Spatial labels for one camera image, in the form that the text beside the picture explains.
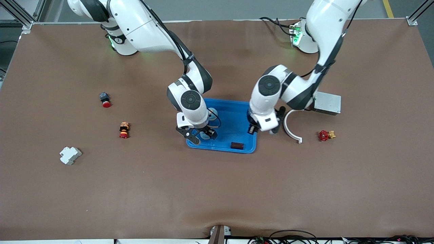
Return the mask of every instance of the brown tabletop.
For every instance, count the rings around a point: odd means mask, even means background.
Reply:
[[[260,21],[167,26],[213,76],[205,97],[248,101],[268,67],[317,60]],[[342,114],[291,115],[301,145],[280,131],[250,155],[187,147],[166,98],[182,70],[174,53],[118,55],[96,24],[23,35],[0,92],[0,239],[434,235],[434,71],[404,19],[354,21],[320,87]],[[65,146],[83,152],[72,166]]]

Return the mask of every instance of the yellow floor line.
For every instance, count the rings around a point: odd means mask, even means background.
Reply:
[[[387,17],[394,18],[392,9],[390,8],[389,0],[383,0],[384,8],[386,9]]]

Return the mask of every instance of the white robot link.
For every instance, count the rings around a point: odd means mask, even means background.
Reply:
[[[211,75],[143,0],[68,0],[68,4],[77,15],[100,22],[119,54],[176,53],[184,64],[184,73],[167,89],[167,97],[179,111],[176,130],[194,144],[200,142],[196,136],[199,132],[211,139],[217,137],[208,126],[209,112],[202,97],[211,89]]]
[[[291,40],[293,45],[305,53],[319,51],[318,62],[308,80],[284,65],[272,66],[265,71],[253,89],[249,103],[247,118],[250,122],[250,134],[259,129],[277,133],[284,114],[284,107],[279,111],[274,109],[279,98],[294,110],[311,106],[324,75],[334,64],[341,48],[347,31],[343,30],[345,21],[366,1],[313,1],[306,19],[292,26]]]

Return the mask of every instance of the white curved tube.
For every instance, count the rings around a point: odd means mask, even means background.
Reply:
[[[289,128],[288,128],[288,124],[286,123],[286,121],[287,121],[287,119],[288,119],[288,116],[289,116],[292,112],[297,112],[297,111],[304,111],[304,109],[303,109],[303,110],[294,110],[294,109],[293,109],[293,110],[289,111],[289,112],[286,114],[285,119],[283,120],[283,127],[285,128],[286,133],[287,133],[287,134],[288,134],[292,139],[297,140],[297,141],[299,142],[299,144],[301,144],[302,141],[303,141],[303,138],[294,135],[294,133],[292,133],[292,132],[289,130]]]

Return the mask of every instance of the silver box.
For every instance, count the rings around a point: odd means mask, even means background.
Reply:
[[[341,96],[317,92],[314,99],[313,111],[329,115],[341,113]]]

